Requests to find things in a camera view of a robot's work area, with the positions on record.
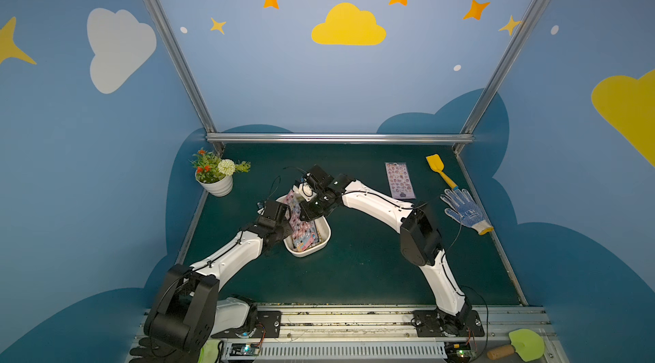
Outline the white plastic storage box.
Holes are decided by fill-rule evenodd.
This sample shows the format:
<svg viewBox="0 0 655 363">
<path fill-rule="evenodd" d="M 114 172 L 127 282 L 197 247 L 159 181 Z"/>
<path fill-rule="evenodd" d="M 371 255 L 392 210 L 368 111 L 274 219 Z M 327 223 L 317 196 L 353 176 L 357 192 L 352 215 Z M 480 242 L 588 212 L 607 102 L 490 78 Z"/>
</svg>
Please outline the white plastic storage box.
<svg viewBox="0 0 655 363">
<path fill-rule="evenodd" d="M 332 230 L 324 216 L 313 221 L 300 220 L 300 204 L 309 199 L 296 192 L 281 196 L 278 202 L 287 204 L 292 211 L 290 225 L 292 233 L 283 240 L 287 251 L 295 257 L 308 257 L 325 247 L 332 237 Z"/>
</svg>

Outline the pink bear sticker sheet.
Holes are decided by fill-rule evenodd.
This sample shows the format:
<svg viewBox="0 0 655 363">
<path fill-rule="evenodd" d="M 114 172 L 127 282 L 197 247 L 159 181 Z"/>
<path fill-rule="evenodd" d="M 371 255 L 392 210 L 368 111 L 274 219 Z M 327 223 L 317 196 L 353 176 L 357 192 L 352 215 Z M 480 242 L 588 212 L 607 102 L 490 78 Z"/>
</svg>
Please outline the pink bear sticker sheet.
<svg viewBox="0 0 655 363">
<path fill-rule="evenodd" d="M 394 199 L 409 200 L 416 198 L 406 163 L 386 163 L 385 171 Z"/>
</svg>

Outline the pink blue sticker sheet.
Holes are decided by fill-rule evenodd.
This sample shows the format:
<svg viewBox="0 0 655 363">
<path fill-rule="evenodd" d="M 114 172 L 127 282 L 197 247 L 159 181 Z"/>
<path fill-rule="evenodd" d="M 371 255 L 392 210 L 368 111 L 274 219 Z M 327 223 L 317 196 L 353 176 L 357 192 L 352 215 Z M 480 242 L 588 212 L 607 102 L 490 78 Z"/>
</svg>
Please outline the pink blue sticker sheet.
<svg viewBox="0 0 655 363">
<path fill-rule="evenodd" d="M 289 207 L 288 221 L 291 227 L 292 252 L 302 253 L 314 248 L 321 243 L 315 221 L 302 221 L 300 219 L 301 198 L 291 190 L 285 196 L 283 203 Z"/>
</svg>

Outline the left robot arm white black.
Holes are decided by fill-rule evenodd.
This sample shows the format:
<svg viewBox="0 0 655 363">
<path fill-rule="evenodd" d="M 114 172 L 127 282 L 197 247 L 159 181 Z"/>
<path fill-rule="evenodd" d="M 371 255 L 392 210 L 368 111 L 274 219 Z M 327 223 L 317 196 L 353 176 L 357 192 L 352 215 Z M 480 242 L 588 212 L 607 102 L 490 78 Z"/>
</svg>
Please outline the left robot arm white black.
<svg viewBox="0 0 655 363">
<path fill-rule="evenodd" d="M 219 293 L 249 262 L 291 234 L 290 216 L 288 205 L 268 200 L 255 222 L 230 243 L 189 267 L 171 267 L 145 322 L 144 334 L 151 344 L 191 354 L 216 332 L 242 337 L 257 332 L 257 306 L 238 296 L 221 301 Z"/>
</svg>

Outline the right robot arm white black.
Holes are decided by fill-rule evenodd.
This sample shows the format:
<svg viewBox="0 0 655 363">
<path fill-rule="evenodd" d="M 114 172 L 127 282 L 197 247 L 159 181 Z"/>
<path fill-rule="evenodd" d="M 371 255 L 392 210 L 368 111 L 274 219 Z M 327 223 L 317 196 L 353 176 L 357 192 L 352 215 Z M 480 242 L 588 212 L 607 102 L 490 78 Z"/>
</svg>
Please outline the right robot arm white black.
<svg viewBox="0 0 655 363">
<path fill-rule="evenodd" d="M 315 221 L 343 206 L 356 209 L 387 224 L 400 237 L 403 257 L 416 265 L 426 278 L 436 308 L 418 312 L 418 330 L 429 336 L 438 332 L 446 337 L 481 337 L 484 324 L 450 270 L 433 213 L 425 204 L 410 204 L 377 192 L 363 182 L 339 175 L 332 177 L 314 166 L 294 184 L 300 194 L 300 219 Z"/>
</svg>

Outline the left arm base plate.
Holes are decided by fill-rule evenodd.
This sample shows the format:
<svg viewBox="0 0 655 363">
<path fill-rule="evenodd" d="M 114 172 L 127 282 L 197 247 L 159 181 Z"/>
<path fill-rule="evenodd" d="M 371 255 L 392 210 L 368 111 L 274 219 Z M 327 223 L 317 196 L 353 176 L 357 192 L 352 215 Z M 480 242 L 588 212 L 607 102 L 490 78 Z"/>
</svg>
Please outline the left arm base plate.
<svg viewBox="0 0 655 363">
<path fill-rule="evenodd" d="M 261 339 L 278 338 L 281 330 L 280 311 L 259 311 L 253 329 L 247 332 L 243 328 L 233 328 L 213 332 L 212 339 Z"/>
</svg>

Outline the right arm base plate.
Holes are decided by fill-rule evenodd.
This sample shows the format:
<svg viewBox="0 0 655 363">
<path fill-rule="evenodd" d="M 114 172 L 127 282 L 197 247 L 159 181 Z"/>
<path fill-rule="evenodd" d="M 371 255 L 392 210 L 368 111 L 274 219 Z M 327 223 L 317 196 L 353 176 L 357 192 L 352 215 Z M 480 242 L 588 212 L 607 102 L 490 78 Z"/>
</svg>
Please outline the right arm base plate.
<svg viewBox="0 0 655 363">
<path fill-rule="evenodd" d="M 484 325 L 477 311 L 448 315 L 435 310 L 416 310 L 410 321 L 418 337 L 484 337 Z"/>
</svg>

